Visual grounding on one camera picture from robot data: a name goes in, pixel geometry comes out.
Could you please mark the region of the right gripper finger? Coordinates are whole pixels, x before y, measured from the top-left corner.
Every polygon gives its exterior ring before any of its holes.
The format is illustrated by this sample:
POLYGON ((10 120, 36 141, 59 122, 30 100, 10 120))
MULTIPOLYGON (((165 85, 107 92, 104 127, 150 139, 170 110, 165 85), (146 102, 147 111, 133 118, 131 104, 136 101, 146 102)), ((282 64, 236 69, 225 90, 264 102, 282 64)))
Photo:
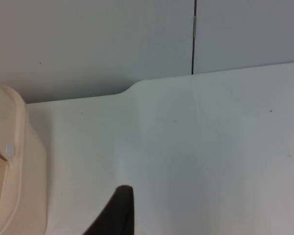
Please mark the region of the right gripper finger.
POLYGON ((129 185, 118 186, 85 235, 134 234, 134 191, 129 185))

